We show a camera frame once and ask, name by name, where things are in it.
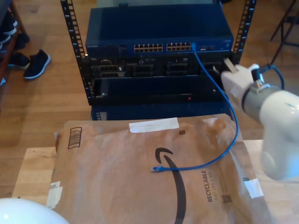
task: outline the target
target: black cable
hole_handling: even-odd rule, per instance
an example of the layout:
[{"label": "black cable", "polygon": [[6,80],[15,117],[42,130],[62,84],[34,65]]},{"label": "black cable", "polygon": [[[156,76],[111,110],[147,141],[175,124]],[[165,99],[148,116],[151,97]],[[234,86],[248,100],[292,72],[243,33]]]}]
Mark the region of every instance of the black cable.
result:
[{"label": "black cable", "polygon": [[270,69],[273,69],[274,71],[276,71],[276,73],[278,74],[278,77],[280,79],[281,82],[281,89],[284,90],[285,89],[285,79],[284,76],[282,75],[282,73],[280,72],[280,70],[273,64],[268,64],[266,67],[261,69],[261,74],[269,71]]}]

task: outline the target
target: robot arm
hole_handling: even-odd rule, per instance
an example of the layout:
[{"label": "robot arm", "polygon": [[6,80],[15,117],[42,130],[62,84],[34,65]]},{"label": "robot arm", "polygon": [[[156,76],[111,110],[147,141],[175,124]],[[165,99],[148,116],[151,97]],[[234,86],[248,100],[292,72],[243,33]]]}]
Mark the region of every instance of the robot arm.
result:
[{"label": "robot arm", "polygon": [[264,126],[261,163],[274,180],[299,175],[299,97],[265,84],[257,64],[249,68],[225,63],[221,74],[225,93],[233,106]]}]

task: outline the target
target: wooden table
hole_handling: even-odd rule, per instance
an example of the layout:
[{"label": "wooden table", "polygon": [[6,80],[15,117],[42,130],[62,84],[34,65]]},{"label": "wooden table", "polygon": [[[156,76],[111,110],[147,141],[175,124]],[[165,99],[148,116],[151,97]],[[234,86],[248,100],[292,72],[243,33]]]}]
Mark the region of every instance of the wooden table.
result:
[{"label": "wooden table", "polygon": [[[260,165],[262,140],[244,141],[270,211],[279,224],[299,223],[299,178],[277,182],[265,175]],[[54,147],[28,148],[13,197],[46,204],[55,164]]]}]

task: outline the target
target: wooden floor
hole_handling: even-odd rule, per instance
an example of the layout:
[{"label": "wooden floor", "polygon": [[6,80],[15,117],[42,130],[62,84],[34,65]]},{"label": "wooden floor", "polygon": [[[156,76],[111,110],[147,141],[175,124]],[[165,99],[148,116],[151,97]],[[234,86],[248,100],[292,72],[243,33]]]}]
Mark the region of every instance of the wooden floor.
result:
[{"label": "wooden floor", "polygon": [[[43,49],[52,57],[45,73],[36,80],[23,80],[22,70],[10,70],[0,88],[0,197],[11,197],[26,148],[54,146],[54,132],[68,120],[88,120],[87,103],[76,59],[59,0],[15,0],[31,42],[22,53],[29,56]],[[85,42],[90,8],[96,0],[74,0],[80,32]],[[223,6],[236,34],[243,0]],[[269,39],[285,7],[278,0],[258,0],[241,64],[266,64],[279,45]],[[298,27],[290,37],[295,42]],[[299,94],[299,49],[285,46],[275,64],[286,78],[287,90]],[[266,80],[278,84],[275,73]],[[238,114],[244,139],[260,139],[262,127]]]}]

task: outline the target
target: amazon package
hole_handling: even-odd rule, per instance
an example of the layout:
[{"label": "amazon package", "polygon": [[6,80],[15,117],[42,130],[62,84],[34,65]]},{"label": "amazon package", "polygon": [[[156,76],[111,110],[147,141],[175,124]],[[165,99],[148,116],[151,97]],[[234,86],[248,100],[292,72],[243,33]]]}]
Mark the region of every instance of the amazon package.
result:
[{"label": "amazon package", "polygon": [[69,121],[61,131],[51,207],[71,224],[270,224],[247,149],[229,116]]}]

